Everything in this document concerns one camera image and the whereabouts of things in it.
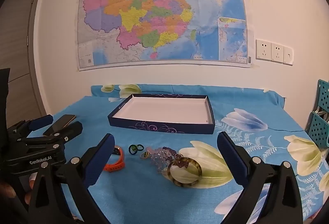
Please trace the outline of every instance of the white switch plate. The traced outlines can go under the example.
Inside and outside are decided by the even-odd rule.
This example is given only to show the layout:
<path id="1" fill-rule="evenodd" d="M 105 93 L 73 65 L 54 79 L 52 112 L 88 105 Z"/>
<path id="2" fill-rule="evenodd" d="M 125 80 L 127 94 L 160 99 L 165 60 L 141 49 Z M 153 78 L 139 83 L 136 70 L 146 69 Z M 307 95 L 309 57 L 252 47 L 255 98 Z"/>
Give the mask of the white switch plate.
<path id="1" fill-rule="evenodd" d="M 293 64 L 293 49 L 284 46 L 283 47 L 283 63 L 286 65 Z"/>
<path id="2" fill-rule="evenodd" d="M 271 61 L 283 63 L 283 46 L 272 43 Z"/>
<path id="3" fill-rule="evenodd" d="M 256 40 L 256 59 L 271 60 L 271 43 Z"/>

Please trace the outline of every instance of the orange watch strap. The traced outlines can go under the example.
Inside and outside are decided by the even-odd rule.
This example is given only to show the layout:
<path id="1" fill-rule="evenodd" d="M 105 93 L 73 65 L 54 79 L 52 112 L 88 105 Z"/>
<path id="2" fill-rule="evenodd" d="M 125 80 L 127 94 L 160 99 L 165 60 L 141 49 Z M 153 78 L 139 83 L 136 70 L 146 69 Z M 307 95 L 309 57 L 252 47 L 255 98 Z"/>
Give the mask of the orange watch strap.
<path id="1" fill-rule="evenodd" d="M 106 164 L 103 170 L 107 172 L 113 172 L 113 171 L 121 170 L 125 167 L 124 152 L 121 147 L 116 145 L 113 154 L 118 154 L 118 153 L 120 154 L 120 159 L 114 164 Z"/>

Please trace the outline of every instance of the silver bolt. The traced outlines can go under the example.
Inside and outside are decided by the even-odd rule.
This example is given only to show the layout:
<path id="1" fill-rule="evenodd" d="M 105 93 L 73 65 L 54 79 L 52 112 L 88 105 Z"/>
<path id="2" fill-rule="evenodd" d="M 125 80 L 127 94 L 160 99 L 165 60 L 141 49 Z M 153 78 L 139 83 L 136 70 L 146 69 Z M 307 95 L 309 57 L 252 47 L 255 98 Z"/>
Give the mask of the silver bolt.
<path id="1" fill-rule="evenodd" d="M 253 161 L 254 163 L 256 163 L 256 164 L 259 164 L 262 160 L 261 160 L 258 156 L 254 156 L 254 157 L 252 158 L 252 161 Z"/>
<path id="2" fill-rule="evenodd" d="M 77 164 L 77 163 L 79 163 L 79 161 L 80 161 L 80 158 L 79 158 L 79 157 L 73 157 L 73 158 L 71 159 L 71 163 L 72 163 L 72 164 Z"/>
<path id="3" fill-rule="evenodd" d="M 42 168 L 46 168 L 47 166 L 48 166 L 48 162 L 42 162 L 42 163 L 41 163 L 41 167 L 42 167 Z"/>
<path id="4" fill-rule="evenodd" d="M 291 167 L 291 164 L 290 164 L 288 161 L 284 161 L 284 162 L 283 162 L 283 165 L 284 165 L 286 168 L 290 168 L 290 167 Z"/>

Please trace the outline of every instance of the blue gripper pad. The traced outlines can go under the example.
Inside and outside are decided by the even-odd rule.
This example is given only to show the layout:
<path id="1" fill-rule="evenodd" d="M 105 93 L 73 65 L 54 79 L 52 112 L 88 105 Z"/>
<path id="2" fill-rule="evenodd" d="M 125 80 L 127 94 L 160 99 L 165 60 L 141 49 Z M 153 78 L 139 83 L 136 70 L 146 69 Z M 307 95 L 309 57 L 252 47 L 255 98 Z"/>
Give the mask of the blue gripper pad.
<path id="1" fill-rule="evenodd" d="M 53 119 L 52 115 L 46 115 L 46 116 L 34 119 L 29 124 L 29 130 L 36 131 L 38 129 L 41 129 L 45 126 L 52 124 L 53 121 L 54 121 L 54 119 Z"/>
<path id="2" fill-rule="evenodd" d="M 89 148 L 85 154 L 92 154 L 85 166 L 85 177 L 83 184 L 86 188 L 94 185 L 103 171 L 104 166 L 113 153 L 115 140 L 112 134 L 108 133 L 96 147 Z"/>
<path id="3" fill-rule="evenodd" d="M 221 132 L 217 137 L 217 147 L 222 154 L 237 184 L 246 187 L 248 180 L 248 167 L 236 150 L 235 144 L 226 134 Z"/>

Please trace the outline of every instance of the map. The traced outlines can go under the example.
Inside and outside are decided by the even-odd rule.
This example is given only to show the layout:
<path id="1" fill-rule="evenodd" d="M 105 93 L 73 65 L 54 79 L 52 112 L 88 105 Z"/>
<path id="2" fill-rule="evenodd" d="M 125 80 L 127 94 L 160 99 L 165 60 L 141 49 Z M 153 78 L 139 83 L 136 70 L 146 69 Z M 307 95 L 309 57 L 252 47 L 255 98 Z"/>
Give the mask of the map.
<path id="1" fill-rule="evenodd" d="M 248 62 L 244 0 L 79 0 L 77 32 L 80 70 Z"/>

